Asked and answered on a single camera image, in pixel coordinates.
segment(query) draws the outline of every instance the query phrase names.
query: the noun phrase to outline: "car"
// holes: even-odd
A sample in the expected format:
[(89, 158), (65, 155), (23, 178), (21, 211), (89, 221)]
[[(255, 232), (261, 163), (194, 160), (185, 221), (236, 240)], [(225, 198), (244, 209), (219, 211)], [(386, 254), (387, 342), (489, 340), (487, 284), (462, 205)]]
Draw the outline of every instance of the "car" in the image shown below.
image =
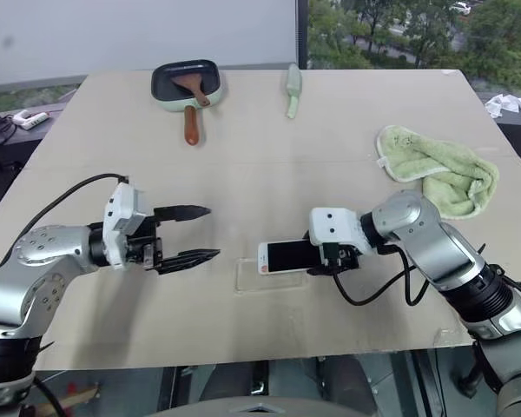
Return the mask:
[(467, 16), (471, 13), (471, 6), (468, 6), (467, 3), (464, 2), (455, 2), (450, 6), (450, 10), (455, 10), (463, 16)]

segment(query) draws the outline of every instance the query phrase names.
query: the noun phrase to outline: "white phone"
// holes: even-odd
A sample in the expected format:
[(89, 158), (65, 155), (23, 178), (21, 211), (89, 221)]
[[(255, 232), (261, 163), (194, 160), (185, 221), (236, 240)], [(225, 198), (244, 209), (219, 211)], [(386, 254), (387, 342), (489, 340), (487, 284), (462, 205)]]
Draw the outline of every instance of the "white phone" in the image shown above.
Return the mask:
[(258, 268), (261, 275), (306, 271), (320, 265), (320, 250), (308, 239), (259, 245)]

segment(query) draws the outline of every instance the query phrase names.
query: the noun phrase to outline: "white wall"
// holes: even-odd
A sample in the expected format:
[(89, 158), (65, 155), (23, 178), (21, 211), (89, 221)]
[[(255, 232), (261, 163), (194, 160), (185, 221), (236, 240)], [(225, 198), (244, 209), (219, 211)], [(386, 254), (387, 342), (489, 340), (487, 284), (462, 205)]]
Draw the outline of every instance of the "white wall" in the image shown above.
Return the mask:
[(0, 0), (0, 84), (199, 57), (295, 61), (295, 0)]

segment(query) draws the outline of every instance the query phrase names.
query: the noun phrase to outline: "tabletop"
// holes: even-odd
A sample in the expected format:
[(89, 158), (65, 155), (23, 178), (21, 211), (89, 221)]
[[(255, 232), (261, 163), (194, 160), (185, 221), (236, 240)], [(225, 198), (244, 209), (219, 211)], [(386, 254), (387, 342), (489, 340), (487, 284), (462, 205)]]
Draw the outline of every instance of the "tabletop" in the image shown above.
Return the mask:
[[(129, 175), (151, 207), (200, 204), (212, 214), (159, 229), (165, 256), (219, 248), (212, 261), (159, 276), (102, 268), (70, 285), (39, 369), (159, 367), (457, 346), (471, 339), (429, 290), (415, 308), (403, 283), (352, 307), (330, 277), (260, 276), (260, 242), (301, 238), (313, 207), (365, 213), (403, 188), (374, 146), (389, 124), (471, 147), (500, 172), (488, 209), (452, 222), (485, 258), (521, 281), (521, 160), (459, 71), (303, 71), (296, 119), (285, 71), (223, 71), (224, 98), (200, 112), (203, 141), (183, 140), (182, 114), (150, 95), (150, 71), (89, 76), (0, 203), (0, 259), (46, 203), (102, 172)], [(115, 182), (72, 195), (38, 224), (101, 220)], [(366, 256), (343, 275), (365, 298), (401, 269)], [(413, 277), (413, 293), (422, 277)]]

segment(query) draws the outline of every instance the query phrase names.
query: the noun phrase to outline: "green towel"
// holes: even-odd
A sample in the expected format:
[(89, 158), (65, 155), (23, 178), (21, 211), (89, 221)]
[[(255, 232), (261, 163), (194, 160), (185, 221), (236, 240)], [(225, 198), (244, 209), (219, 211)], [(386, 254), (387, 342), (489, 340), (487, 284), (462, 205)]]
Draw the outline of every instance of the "green towel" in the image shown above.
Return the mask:
[(467, 219), (482, 212), (496, 191), (499, 173), (466, 146), (434, 141), (402, 126), (380, 132), (379, 163), (398, 182), (423, 179), (423, 194), (444, 219)]

